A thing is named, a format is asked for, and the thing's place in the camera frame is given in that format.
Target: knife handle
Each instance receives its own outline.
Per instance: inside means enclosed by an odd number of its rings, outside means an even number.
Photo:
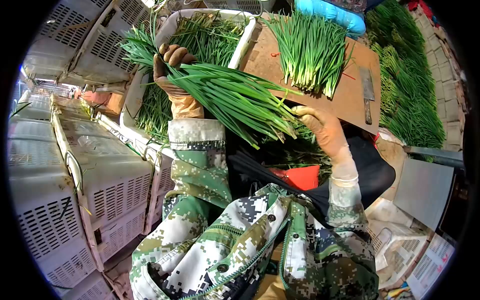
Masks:
[[[370,113],[370,100],[367,98],[363,99],[363,104],[365,108],[365,123],[368,125],[372,124],[372,115]]]

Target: jacket button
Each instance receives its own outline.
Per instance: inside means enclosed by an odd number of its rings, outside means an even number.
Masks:
[[[217,271],[220,273],[224,273],[228,271],[228,265],[227,264],[219,264],[218,267],[216,268]]]

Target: gloved hand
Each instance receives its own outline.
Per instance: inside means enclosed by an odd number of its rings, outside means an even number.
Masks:
[[[179,45],[162,44],[159,48],[163,55],[163,61],[168,62],[172,67],[181,63],[191,63],[196,61],[195,56],[188,53],[188,50]],[[172,115],[174,119],[179,118],[200,118],[204,117],[204,107],[195,100],[184,89],[168,81],[165,72],[165,64],[162,59],[155,54],[153,57],[153,80],[167,94],[172,102]]]
[[[307,106],[295,106],[292,110],[301,116],[300,121],[315,134],[320,148],[332,159],[334,183],[346,186],[357,183],[357,167],[338,118],[324,110]]]

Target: wooden cutting board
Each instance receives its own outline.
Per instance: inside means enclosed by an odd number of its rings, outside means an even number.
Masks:
[[[298,96],[287,95],[287,99],[302,105],[321,108],[335,114],[339,119],[354,124],[364,130],[377,134],[380,117],[380,63],[378,55],[364,44],[347,37],[347,55],[355,44],[352,59],[343,70],[333,99],[328,99],[323,94],[305,94]],[[252,38],[242,62],[240,70],[265,78],[283,87],[298,91],[296,87],[284,84],[280,55],[272,57],[271,53],[278,53],[278,45],[273,33],[261,21],[252,34]],[[365,123],[365,110],[363,102],[363,86],[360,78],[359,67],[370,69],[375,101],[370,101],[372,124]],[[283,98],[285,93],[272,91],[275,96]]]

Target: cleaver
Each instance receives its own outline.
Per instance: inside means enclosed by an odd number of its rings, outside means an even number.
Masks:
[[[370,113],[370,101],[375,101],[373,95],[372,75],[370,68],[360,67],[361,84],[363,86],[363,107],[365,110],[365,123],[372,124],[372,114]]]

